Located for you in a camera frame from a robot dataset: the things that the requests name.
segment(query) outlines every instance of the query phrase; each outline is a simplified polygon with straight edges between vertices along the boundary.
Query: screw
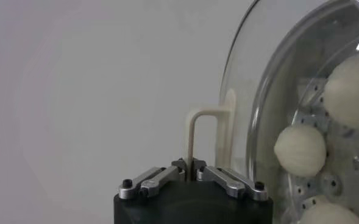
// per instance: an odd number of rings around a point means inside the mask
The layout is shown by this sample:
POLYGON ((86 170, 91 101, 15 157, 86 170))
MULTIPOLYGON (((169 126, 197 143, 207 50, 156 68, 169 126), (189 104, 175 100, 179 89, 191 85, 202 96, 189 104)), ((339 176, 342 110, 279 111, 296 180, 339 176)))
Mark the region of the screw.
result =
POLYGON ((131 179, 123 180, 123 188, 131 188, 132 185, 133 185, 133 182, 131 179))
POLYGON ((260 181, 257 181, 255 182, 255 189, 259 191, 263 191, 265 189, 265 184, 260 181))

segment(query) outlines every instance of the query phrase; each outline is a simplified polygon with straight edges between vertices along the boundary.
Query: white plastic bracket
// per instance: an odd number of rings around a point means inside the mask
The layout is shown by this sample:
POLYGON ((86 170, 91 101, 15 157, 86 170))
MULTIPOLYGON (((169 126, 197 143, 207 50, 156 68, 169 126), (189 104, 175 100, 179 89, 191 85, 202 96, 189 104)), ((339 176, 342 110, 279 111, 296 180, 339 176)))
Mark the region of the white plastic bracket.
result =
POLYGON ((193 161, 194 130, 196 121, 201 116, 214 116, 217 118, 216 134, 216 167, 230 167, 232 155, 232 132, 235 120, 236 94, 234 90, 228 90, 225 101, 215 108, 198 108, 190 111, 186 120, 186 149, 187 149, 187 173, 191 173, 193 161))

